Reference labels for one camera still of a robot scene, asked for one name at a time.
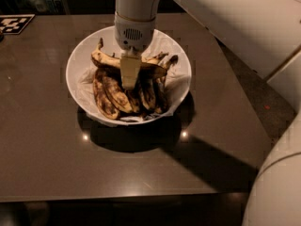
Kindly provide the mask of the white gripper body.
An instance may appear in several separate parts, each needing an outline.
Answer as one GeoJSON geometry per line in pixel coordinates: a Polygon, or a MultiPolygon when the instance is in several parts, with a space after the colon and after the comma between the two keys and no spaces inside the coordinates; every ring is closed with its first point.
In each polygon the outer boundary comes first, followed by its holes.
{"type": "Polygon", "coordinates": [[[115,13],[115,39],[124,51],[142,54],[153,39],[155,20],[136,21],[115,13]]]}

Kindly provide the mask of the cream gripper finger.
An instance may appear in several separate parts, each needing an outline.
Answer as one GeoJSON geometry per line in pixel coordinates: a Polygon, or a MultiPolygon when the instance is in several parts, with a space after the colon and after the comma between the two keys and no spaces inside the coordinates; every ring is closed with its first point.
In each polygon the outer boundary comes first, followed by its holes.
{"type": "Polygon", "coordinates": [[[121,83],[124,89],[133,89],[140,71],[139,56],[122,55],[120,59],[121,83]]]}

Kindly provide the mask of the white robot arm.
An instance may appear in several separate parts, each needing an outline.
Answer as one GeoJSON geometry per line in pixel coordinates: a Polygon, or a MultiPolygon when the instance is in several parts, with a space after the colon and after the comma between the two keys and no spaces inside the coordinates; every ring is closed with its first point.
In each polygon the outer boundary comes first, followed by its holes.
{"type": "MultiPolygon", "coordinates": [[[[116,40],[150,45],[160,0],[116,0],[116,40]]],[[[301,226],[301,1],[173,0],[256,70],[297,115],[263,162],[242,226],[301,226]]]]}

